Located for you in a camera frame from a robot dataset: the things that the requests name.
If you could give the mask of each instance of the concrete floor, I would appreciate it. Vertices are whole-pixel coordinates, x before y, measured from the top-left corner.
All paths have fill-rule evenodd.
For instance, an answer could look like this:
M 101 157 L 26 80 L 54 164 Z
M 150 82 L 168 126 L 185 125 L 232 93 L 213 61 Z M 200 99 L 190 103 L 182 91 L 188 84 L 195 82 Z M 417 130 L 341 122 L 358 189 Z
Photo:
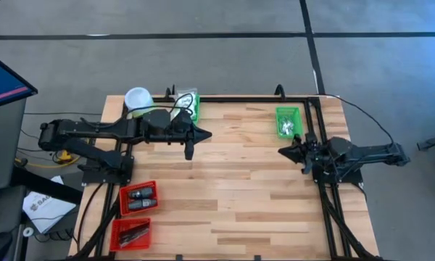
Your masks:
M 317 33 L 435 31 L 435 0 L 307 3 Z M 304 30 L 297 0 L 0 1 L 0 35 L 275 30 Z M 381 256 L 435 260 L 435 148 L 415 146 L 435 136 L 435 38 L 315 43 L 326 92 L 371 113 L 412 160 L 401 168 L 363 168 Z M 271 94 L 281 83 L 288 94 L 316 93 L 304 38 L 0 41 L 0 59 L 39 89 L 28 112 L 101 112 L 106 95 L 134 86 L 154 94 L 172 84 L 202 94 Z M 388 142 L 361 112 L 345 105 L 345 113 L 356 144 Z M 26 116 L 22 127 L 37 135 L 40 123 L 53 118 Z M 23 136 L 20 146 L 36 143 Z M 63 258 L 68 247 L 31 240 L 27 260 Z

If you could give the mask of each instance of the monitor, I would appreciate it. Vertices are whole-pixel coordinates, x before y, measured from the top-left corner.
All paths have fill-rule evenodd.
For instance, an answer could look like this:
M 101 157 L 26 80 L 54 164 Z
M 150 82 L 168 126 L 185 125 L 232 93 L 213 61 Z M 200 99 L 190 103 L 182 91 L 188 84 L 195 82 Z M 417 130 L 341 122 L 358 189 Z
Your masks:
M 0 61 L 0 106 L 34 94 L 34 86 Z

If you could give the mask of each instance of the white paper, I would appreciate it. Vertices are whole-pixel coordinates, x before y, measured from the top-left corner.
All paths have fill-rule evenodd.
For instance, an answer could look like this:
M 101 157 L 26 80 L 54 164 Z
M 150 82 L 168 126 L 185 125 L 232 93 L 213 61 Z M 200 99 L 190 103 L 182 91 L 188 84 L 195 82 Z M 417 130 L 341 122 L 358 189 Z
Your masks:
M 63 184 L 60 176 L 53 177 L 51 181 Z M 46 233 L 74 207 L 75 204 L 73 203 L 64 202 L 36 192 L 30 192 L 24 198 L 24 203 L 22 204 L 22 210 L 31 220 L 34 218 L 54 218 L 51 220 L 32 220 L 41 233 Z

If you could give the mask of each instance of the wooden tabletop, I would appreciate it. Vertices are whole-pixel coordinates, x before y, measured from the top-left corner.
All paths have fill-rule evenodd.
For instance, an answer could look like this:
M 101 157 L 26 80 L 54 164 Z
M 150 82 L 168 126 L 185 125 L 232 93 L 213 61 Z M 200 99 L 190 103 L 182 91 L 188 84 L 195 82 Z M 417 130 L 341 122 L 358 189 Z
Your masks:
M 119 118 L 123 99 L 107 97 L 103 122 Z M 349 138 L 340 101 L 320 100 L 328 137 Z M 128 217 L 152 219 L 150 249 L 117 252 L 116 258 L 172 260 L 183 254 L 186 260 L 252 260 L 260 254 L 264 260 L 329 260 L 318 187 L 311 175 L 301 173 L 300 164 L 277 152 L 291 143 L 276 134 L 275 111 L 280 106 L 299 107 L 306 133 L 301 104 L 202 103 L 198 126 L 212 132 L 212 138 L 195 146 L 192 161 L 184 159 L 183 146 L 178 144 L 135 146 L 130 184 L 155 180 L 159 207 Z M 317 129 L 314 108 L 312 115 Z M 115 143 L 99 139 L 96 145 L 113 149 Z M 96 187 L 85 188 L 81 210 Z M 81 245 L 99 225 L 106 189 L 103 185 L 88 208 Z M 347 225 L 369 252 L 378 254 L 365 197 L 348 184 L 341 184 L 339 190 Z M 341 254 L 336 225 L 334 232 Z M 110 234 L 111 226 L 104 254 L 109 251 Z M 76 252 L 73 242 L 69 254 Z

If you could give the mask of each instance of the red plastic tray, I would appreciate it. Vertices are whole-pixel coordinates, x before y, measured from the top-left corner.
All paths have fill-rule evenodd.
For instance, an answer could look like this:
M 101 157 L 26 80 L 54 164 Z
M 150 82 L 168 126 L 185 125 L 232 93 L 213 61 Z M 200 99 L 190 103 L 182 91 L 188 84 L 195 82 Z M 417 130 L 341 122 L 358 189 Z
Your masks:
M 124 219 L 124 220 L 113 220 L 111 228 L 111 239 L 109 242 L 110 251 L 125 251 L 125 250 L 141 250 L 148 249 L 152 242 L 152 224 L 149 218 L 136 218 L 136 219 Z M 121 248 L 119 245 L 119 233 L 126 231 L 130 228 L 136 227 L 137 225 L 142 225 L 144 223 L 149 223 L 149 232 L 138 238 L 137 240 L 131 242 L 129 245 Z
M 129 202 L 134 201 L 133 199 L 129 199 L 129 192 L 134 191 L 136 189 L 142 189 L 145 187 L 152 187 L 153 188 L 153 196 L 150 199 L 156 199 L 157 204 L 154 205 L 153 207 L 149 207 L 149 208 L 146 208 L 143 210 L 129 210 L 129 208 L 128 208 Z M 152 210 L 155 207 L 158 207 L 158 204 L 159 204 L 158 194 L 157 194 L 157 183 L 155 181 L 149 181 L 146 183 L 140 183 L 140 184 L 136 184 L 136 185 L 132 185 L 132 186 L 122 187 L 119 190 L 119 198 L 120 198 L 120 207 L 121 207 L 121 215 L 122 216 L 132 215 L 132 214 L 140 213 L 143 211 Z

